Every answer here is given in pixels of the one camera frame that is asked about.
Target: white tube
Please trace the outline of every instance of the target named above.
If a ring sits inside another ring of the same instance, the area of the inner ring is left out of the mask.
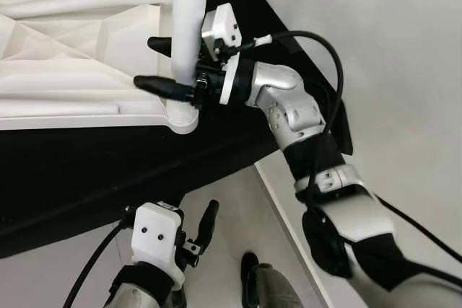
[[[32,0],[19,4],[0,6],[0,13],[13,19],[36,17],[64,12],[76,12],[101,7],[169,4],[172,0]]]
[[[172,73],[183,84],[193,84],[206,0],[173,0]]]
[[[117,104],[101,102],[0,100],[0,118],[117,114],[119,114]]]

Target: gray floor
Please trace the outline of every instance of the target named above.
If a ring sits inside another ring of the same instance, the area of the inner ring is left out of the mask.
[[[246,250],[271,263],[292,283],[306,308],[322,307],[293,252],[251,167],[188,194],[183,203],[185,230],[196,236],[197,224],[212,198],[220,202],[214,238],[198,268],[186,271],[189,308],[240,305],[239,264]],[[2,307],[60,307],[82,266],[112,225],[62,242],[0,260]],[[102,307],[110,282],[130,263],[130,231],[121,232],[92,270],[75,308]]]

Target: black shoe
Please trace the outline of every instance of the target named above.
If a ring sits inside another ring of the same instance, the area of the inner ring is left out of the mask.
[[[256,277],[252,271],[257,265],[257,255],[252,252],[245,253],[240,262],[240,281],[243,285],[243,308],[256,308],[258,306]]]

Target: black tabletop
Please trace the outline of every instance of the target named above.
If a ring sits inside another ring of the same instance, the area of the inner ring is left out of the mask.
[[[207,9],[226,2],[244,41],[286,29],[265,0],[207,0]],[[246,54],[334,92],[295,41]],[[309,88],[323,109],[325,94]],[[126,205],[178,203],[275,149],[263,113],[248,107],[204,109],[188,135],[163,126],[0,131],[0,257],[115,221]]]

